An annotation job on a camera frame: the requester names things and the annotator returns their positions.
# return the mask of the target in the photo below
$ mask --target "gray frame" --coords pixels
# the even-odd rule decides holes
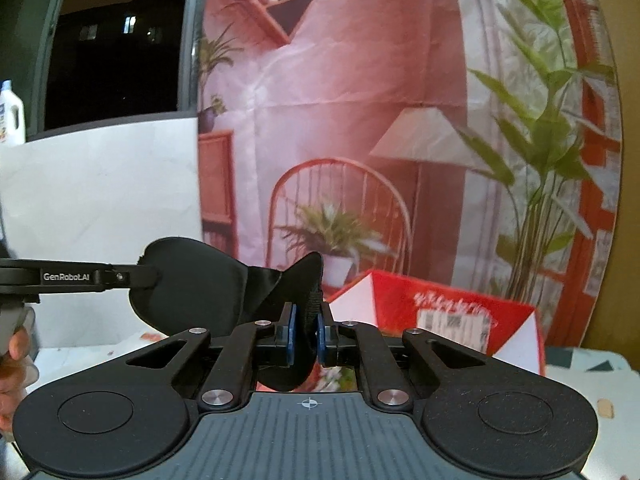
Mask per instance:
[[[185,0],[178,73],[178,111],[198,107],[198,43],[202,35],[205,0]]]
[[[152,121],[168,121],[170,119],[188,119],[196,117],[194,110],[184,110],[178,112],[162,112],[159,114],[133,115],[129,117],[116,117],[113,119],[104,119],[101,121],[91,121],[90,123],[73,124],[64,128],[56,128],[54,130],[46,130],[39,132],[29,140],[41,140],[58,135],[72,134],[75,132],[84,132],[87,130],[95,130],[96,128],[105,128],[107,126],[118,126],[119,124],[148,123]]]
[[[36,60],[36,71],[33,78],[33,92],[31,94],[31,127],[27,132],[27,140],[34,140],[43,131],[45,97],[47,94],[47,81],[49,79],[49,64],[51,62],[51,49],[53,38],[56,34],[56,24],[60,15],[63,0],[51,0],[47,10],[46,23],[42,29],[40,38],[40,50]]]

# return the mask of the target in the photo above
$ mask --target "tall plant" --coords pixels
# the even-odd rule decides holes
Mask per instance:
[[[563,0],[515,1],[521,6],[519,10],[528,12],[554,39],[555,45],[551,48],[549,44],[535,46],[536,38],[527,34],[506,6],[498,5],[508,24],[510,41],[534,73],[530,91],[539,91],[542,86],[546,94],[543,108],[523,101],[502,81],[470,70],[503,104],[506,112],[495,117],[495,122],[518,161],[508,163],[469,128],[457,127],[456,131],[488,166],[488,171],[479,173],[499,182],[513,206],[513,233],[500,235],[497,245],[497,255],[510,264],[511,273],[508,281],[498,290],[494,288],[494,292],[511,300],[539,303],[542,291],[536,300],[534,288],[546,257],[567,248],[576,229],[588,238],[593,237],[584,219],[564,200],[563,191],[571,183],[591,180],[580,156],[585,131],[604,133],[569,110],[568,93],[572,88],[579,88],[580,81],[589,82],[592,78],[613,81],[614,71],[609,66],[578,66],[572,61],[573,56],[568,55],[561,34],[568,27]],[[524,167],[528,181],[521,205],[516,200],[516,167]]]
[[[220,64],[228,66],[234,65],[231,57],[233,52],[241,52],[242,48],[233,46],[235,38],[226,39],[226,34],[232,23],[226,26],[225,30],[215,39],[209,41],[205,36],[200,38],[200,103],[204,106],[204,89],[207,79],[214,69]]]

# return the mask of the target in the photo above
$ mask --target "red cabinet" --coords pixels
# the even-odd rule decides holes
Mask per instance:
[[[236,257],[232,130],[198,136],[198,176],[204,241]]]

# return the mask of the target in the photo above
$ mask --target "pink wall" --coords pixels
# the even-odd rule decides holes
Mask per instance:
[[[264,263],[271,191],[289,168],[344,156],[381,171],[413,210],[416,166],[369,156],[406,107],[438,106],[466,121],[466,69],[457,0],[314,0],[290,44],[277,47],[234,0],[207,0],[205,31],[229,23],[232,68],[219,67],[206,95],[229,112],[234,130],[239,257]],[[462,209],[464,171],[422,169],[412,274],[450,281]]]

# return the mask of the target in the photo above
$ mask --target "wooden chair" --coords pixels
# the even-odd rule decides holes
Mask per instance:
[[[301,258],[305,248],[292,247],[279,226],[295,226],[298,206],[331,203],[356,214],[364,225],[382,235],[394,255],[374,254],[360,261],[356,272],[367,269],[402,274],[411,252],[411,225],[407,206],[393,184],[360,162],[328,157],[308,160],[287,171],[271,194],[266,266],[286,268]]]

